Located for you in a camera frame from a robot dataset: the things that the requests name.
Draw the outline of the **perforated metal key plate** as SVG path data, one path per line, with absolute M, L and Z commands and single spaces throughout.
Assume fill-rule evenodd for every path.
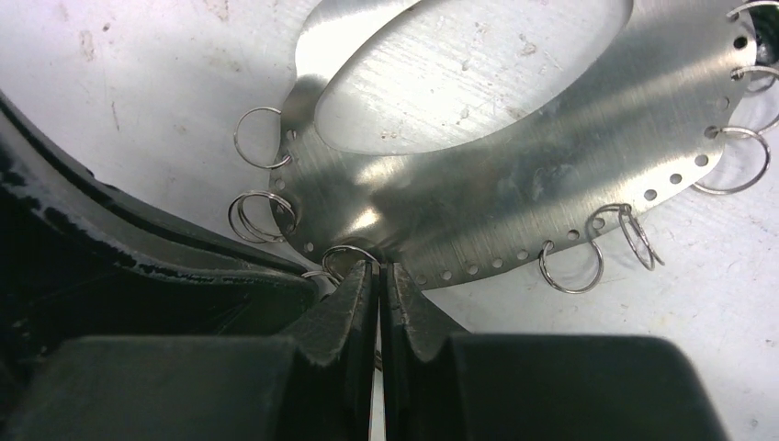
M 295 50 L 281 112 L 287 243 L 311 261 L 342 251 L 403 265 L 424 288 L 493 277 L 588 243 L 705 176 L 747 89 L 757 45 L 746 1 L 637 1 L 572 85 L 490 135 L 438 152 L 373 156 L 314 125 L 326 87 L 407 1 L 323 1 Z

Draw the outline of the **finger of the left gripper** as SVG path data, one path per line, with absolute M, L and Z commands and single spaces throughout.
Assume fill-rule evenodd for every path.
M 99 182 L 1 100 L 1 386 L 85 335 L 273 334 L 303 268 Z

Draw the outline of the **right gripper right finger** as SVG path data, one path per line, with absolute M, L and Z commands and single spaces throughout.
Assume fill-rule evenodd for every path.
M 381 270 L 389 440 L 724 440 L 670 342 L 608 334 L 474 334 L 398 264 Z

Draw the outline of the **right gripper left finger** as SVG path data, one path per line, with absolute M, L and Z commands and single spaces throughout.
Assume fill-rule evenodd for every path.
M 375 263 L 267 336 L 90 336 L 65 343 L 6 440 L 367 440 Z

